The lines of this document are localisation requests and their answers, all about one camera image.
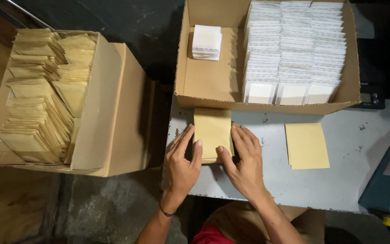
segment black wristband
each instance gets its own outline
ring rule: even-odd
[[[166,217],[171,217],[171,216],[173,216],[175,213],[167,213],[167,212],[165,212],[163,209],[162,209],[162,206],[160,205],[160,202],[159,202],[159,208],[160,208],[160,211],[162,211],[162,213],[166,216]]]

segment person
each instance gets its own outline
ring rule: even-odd
[[[172,214],[198,180],[201,170],[202,140],[194,143],[192,161],[185,159],[186,147],[195,127],[189,125],[169,147],[165,157],[165,174],[169,181],[159,206],[140,233],[138,244],[163,244]],[[233,243],[323,243],[324,216],[308,215],[306,208],[277,205],[263,183],[263,158],[258,138],[247,128],[232,124],[231,136],[240,156],[234,164],[230,153],[217,147],[225,172],[232,185],[248,200],[233,201],[217,209],[194,236],[191,244]],[[298,221],[298,216],[308,215]]]

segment finger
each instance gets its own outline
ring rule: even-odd
[[[172,142],[171,142],[171,146],[169,148],[169,151],[173,152],[175,149],[176,149],[176,145],[179,144],[179,141],[181,140],[181,137],[188,131],[188,129],[193,126],[192,124],[189,124],[184,130],[182,133],[180,133]]]
[[[222,162],[224,163],[225,171],[228,174],[234,174],[237,170],[236,165],[233,163],[233,159],[231,158],[230,153],[228,150],[223,147],[218,147],[219,156],[222,159]]]
[[[246,133],[246,135],[249,136],[249,138],[251,139],[251,141],[255,147],[255,150],[258,151],[259,146],[260,146],[260,141],[258,140],[258,138],[250,130],[248,130],[248,128],[241,126],[241,129]]]
[[[237,132],[237,127],[238,126],[236,124],[231,125],[231,136],[233,138],[234,144],[236,145],[237,152],[239,152],[240,157],[243,158],[244,155],[247,155],[249,152],[246,149],[243,140],[240,138],[239,133]]]
[[[186,148],[188,147],[189,140],[195,132],[195,126],[190,125],[189,129],[181,136],[179,144],[176,146],[176,153],[179,153],[180,156],[184,157]]]
[[[195,169],[201,169],[202,164],[202,140],[199,139],[194,144],[194,154],[192,156],[192,162],[190,167]]]
[[[240,126],[236,125],[237,133],[239,133],[240,138],[245,143],[245,147],[247,149],[253,149],[253,143],[251,141],[251,138],[242,130]]]

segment hand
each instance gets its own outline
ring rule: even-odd
[[[194,144],[192,162],[185,159],[185,151],[189,140],[195,132],[195,126],[189,125],[174,141],[166,154],[165,174],[169,187],[164,191],[162,208],[168,207],[168,213],[173,213],[183,202],[189,191],[198,180],[201,171],[202,141]]]
[[[219,146],[218,151],[227,176],[233,186],[253,204],[258,197],[269,192],[263,182],[263,158],[258,138],[247,128],[236,124],[231,126],[231,136],[240,155],[240,162],[234,164],[228,150]]]

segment person's left hand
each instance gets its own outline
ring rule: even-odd
[[[189,191],[198,180],[201,171],[202,141],[194,143],[192,162],[185,159],[189,140],[195,132],[195,126],[190,124],[174,141],[171,142],[166,154],[165,174],[169,187],[164,191],[162,208],[168,208],[168,213],[175,210],[183,202]]]

